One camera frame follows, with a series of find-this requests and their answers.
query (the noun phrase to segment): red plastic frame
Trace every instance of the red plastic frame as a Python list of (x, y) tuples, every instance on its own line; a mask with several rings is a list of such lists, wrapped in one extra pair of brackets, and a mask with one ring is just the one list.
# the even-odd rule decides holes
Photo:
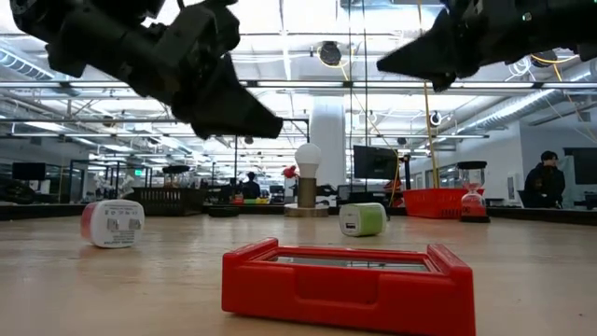
[[(290, 255), (423, 263), (429, 272), (272, 262)], [(427, 253), (286, 247), (268, 238), (226, 253), (226, 312), (398, 333), (474, 336), (473, 272), (444, 245)]]

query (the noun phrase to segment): hourglass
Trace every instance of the hourglass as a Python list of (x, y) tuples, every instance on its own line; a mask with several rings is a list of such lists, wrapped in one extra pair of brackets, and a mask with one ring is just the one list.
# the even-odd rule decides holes
[(468, 193), (462, 199), (461, 221), (471, 223), (489, 223), (485, 200), (479, 189), (485, 183), (486, 161), (464, 161), (456, 164), (463, 187)]

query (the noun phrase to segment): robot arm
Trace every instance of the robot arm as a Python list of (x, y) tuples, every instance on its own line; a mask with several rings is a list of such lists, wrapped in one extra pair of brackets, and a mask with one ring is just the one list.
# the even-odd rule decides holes
[(483, 65), (566, 48), (597, 57), (594, 0), (440, 0), (445, 8), (427, 33), (377, 63), (380, 71), (432, 81), (444, 91)]
[(151, 24), (165, 0), (10, 0), (26, 34), (47, 42), (49, 66), (81, 77), (87, 65), (169, 105), (196, 135), (275, 138), (275, 117), (240, 83), (229, 52), (240, 42), (227, 6), (206, 0), (184, 7), (171, 25)]

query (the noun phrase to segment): white column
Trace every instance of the white column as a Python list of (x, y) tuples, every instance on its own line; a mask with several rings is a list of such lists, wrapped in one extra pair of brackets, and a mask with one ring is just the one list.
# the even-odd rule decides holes
[(321, 149), (317, 185), (346, 184), (344, 97), (318, 97), (309, 120), (311, 142)]

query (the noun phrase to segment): light bulb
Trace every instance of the light bulb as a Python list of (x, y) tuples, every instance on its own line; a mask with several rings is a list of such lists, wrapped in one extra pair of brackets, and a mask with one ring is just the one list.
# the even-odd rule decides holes
[(314, 144), (304, 144), (295, 153), (300, 176), (315, 178), (319, 163), (321, 163), (321, 149)]

